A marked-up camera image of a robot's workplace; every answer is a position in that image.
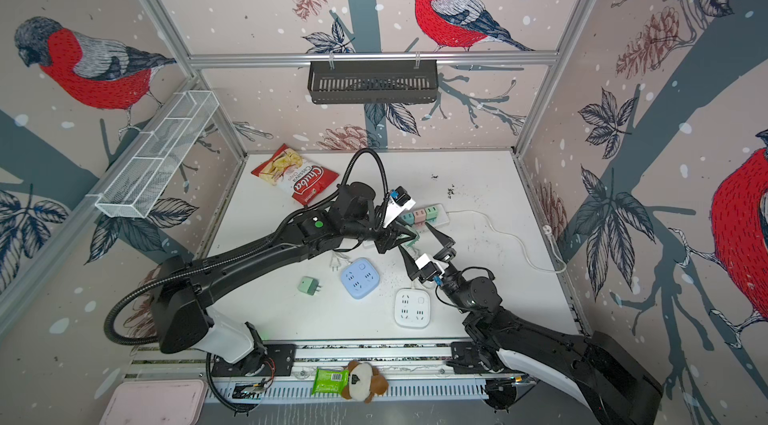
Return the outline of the teal plug adapter pair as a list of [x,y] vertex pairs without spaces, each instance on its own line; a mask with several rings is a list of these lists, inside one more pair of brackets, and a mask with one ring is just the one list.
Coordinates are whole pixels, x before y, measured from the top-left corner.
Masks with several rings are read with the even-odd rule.
[[415,218],[412,213],[404,213],[400,216],[400,218],[409,226],[412,226],[415,223]]

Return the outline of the pink plug adapter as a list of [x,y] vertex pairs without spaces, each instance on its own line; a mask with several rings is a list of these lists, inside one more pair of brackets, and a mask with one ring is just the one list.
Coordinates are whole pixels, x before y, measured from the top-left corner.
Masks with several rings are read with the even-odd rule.
[[426,208],[414,211],[413,216],[415,225],[426,223],[429,220]]

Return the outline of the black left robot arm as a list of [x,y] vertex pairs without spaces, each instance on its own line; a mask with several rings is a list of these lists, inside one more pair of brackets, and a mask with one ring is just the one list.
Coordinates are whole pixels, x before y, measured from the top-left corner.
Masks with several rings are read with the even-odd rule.
[[[415,202],[398,187],[383,188],[381,200],[361,182],[344,174],[327,198],[288,214],[269,235],[229,252],[186,262],[178,256],[163,262],[156,278],[119,300],[107,313],[103,330],[111,342],[123,346],[156,343],[164,354],[188,349],[206,354],[205,377],[213,379],[213,363],[228,364],[239,376],[276,367],[256,330],[215,310],[215,303],[240,287],[284,266],[326,252],[343,252],[349,239],[372,242],[384,254],[414,238],[401,220]],[[151,298],[155,333],[129,337],[119,333],[116,320],[138,298]]]

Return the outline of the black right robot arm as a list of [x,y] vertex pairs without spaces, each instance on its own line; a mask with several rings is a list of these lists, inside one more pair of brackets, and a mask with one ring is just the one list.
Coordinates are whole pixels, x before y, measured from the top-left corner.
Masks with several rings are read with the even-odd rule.
[[399,252],[410,279],[434,283],[437,299],[464,315],[469,339],[454,344],[449,367],[458,373],[520,372],[569,395],[601,424],[655,422],[662,387],[613,338],[565,334],[515,315],[503,307],[490,269],[465,278],[451,262],[454,240],[438,230],[432,234],[442,246],[435,256]]

